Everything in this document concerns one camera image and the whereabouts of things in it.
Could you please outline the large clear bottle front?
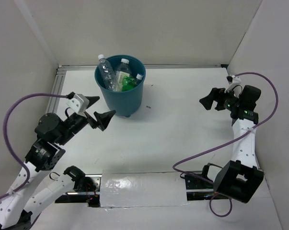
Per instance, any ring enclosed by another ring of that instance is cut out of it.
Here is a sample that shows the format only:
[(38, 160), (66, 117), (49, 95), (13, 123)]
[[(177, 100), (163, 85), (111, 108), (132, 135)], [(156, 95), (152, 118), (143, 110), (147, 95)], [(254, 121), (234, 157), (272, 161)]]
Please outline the large clear bottle front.
[(117, 82), (122, 83), (122, 80), (125, 76), (130, 76), (132, 71), (129, 67), (129, 60), (122, 58), (120, 64), (115, 68)]

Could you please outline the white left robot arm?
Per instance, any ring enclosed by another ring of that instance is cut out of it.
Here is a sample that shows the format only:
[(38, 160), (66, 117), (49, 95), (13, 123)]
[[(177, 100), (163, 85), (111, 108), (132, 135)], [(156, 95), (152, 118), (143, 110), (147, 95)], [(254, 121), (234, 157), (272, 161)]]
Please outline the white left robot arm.
[(87, 109), (96, 103), (98, 96), (85, 97), (82, 94), (65, 95), (68, 108), (73, 110), (62, 120), (55, 113), (44, 114), (35, 128), (37, 140), (25, 156), (19, 160), (22, 166), (17, 178), (6, 194), (0, 196), (0, 230), (29, 230), (42, 211), (63, 194), (73, 190), (95, 191), (95, 182), (76, 166), (70, 166), (39, 193), (36, 188), (52, 173), (54, 167), (65, 154), (61, 146), (70, 141), (85, 126), (104, 131), (115, 110), (94, 113), (91, 117)]

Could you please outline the green plastic bottle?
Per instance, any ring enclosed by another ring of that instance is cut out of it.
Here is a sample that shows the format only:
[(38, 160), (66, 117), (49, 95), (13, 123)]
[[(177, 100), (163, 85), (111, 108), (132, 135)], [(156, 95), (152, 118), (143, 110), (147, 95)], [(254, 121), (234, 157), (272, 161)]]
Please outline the green plastic bottle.
[(124, 76), (122, 79), (122, 91), (126, 92), (137, 86), (137, 80), (132, 76)]

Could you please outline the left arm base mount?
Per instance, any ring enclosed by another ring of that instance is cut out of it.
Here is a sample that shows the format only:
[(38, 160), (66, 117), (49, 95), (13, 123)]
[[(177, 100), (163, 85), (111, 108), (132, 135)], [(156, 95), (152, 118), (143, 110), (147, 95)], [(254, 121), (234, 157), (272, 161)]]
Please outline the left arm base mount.
[(101, 174), (87, 174), (81, 189), (64, 193), (55, 203), (86, 204), (88, 207), (100, 207), (101, 180)]

